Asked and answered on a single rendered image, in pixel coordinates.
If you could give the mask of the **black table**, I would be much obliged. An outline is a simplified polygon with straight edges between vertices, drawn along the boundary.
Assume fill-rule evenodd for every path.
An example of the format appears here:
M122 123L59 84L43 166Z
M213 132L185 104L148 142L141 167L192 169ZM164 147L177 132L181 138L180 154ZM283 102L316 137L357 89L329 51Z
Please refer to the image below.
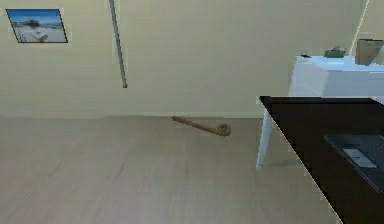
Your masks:
M326 142L326 134L377 134L384 105L371 98L262 96L261 103L343 224L384 224L384 193Z

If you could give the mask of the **small green house plant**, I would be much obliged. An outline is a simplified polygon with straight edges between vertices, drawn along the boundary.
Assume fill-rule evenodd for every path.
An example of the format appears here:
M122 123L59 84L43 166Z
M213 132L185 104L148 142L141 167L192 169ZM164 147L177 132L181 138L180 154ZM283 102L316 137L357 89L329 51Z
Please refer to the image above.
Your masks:
M343 58L346 54L346 50L339 46L335 46L332 49L327 49L324 52L326 58Z

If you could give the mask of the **white table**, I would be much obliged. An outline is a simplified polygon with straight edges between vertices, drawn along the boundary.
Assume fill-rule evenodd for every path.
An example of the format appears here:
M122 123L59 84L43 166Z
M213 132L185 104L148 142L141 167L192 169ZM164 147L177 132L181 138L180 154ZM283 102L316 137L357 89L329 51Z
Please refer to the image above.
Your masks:
M370 97L384 107L384 65L343 58L296 57L289 97Z

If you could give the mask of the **blue framed beach picture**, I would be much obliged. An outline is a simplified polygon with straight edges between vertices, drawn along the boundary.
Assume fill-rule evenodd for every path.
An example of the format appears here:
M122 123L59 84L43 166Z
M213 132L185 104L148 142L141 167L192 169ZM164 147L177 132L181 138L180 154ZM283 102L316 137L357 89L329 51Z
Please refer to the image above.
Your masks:
M18 43L67 43L58 8L6 8Z

